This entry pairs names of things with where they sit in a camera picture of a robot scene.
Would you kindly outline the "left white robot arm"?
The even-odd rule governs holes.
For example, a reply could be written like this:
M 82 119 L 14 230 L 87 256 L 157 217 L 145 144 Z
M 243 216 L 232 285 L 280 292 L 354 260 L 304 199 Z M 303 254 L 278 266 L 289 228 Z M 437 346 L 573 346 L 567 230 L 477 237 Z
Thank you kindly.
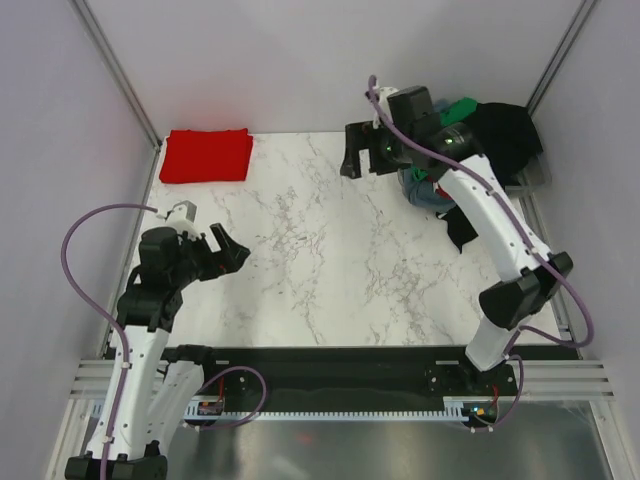
M 163 479 L 166 451 L 191 397 L 219 382 L 219 369 L 199 357 L 170 361 L 154 385 L 183 291 L 238 272 L 250 255 L 223 226 L 210 227 L 219 248 L 188 225 L 145 231 L 139 263 L 117 305 L 114 366 L 95 432 L 83 454 L 68 459 L 67 479 Z

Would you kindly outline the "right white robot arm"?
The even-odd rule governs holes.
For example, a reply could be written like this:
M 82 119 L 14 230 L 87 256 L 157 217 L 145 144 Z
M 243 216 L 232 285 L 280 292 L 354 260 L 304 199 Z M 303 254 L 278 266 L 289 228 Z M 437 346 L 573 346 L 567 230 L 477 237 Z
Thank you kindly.
M 372 85 L 365 94 L 372 120 L 345 127 L 340 173 L 361 177 L 361 152 L 377 175 L 416 167 L 451 197 L 482 240 L 499 275 L 479 296 L 483 316 L 458 368 L 467 392 L 483 392 L 494 381 L 492 368 L 507 356 L 517 331 L 553 297 L 573 263 L 553 253 L 529 228 L 500 185 L 490 159 L 468 125 L 442 125 L 429 90 Z

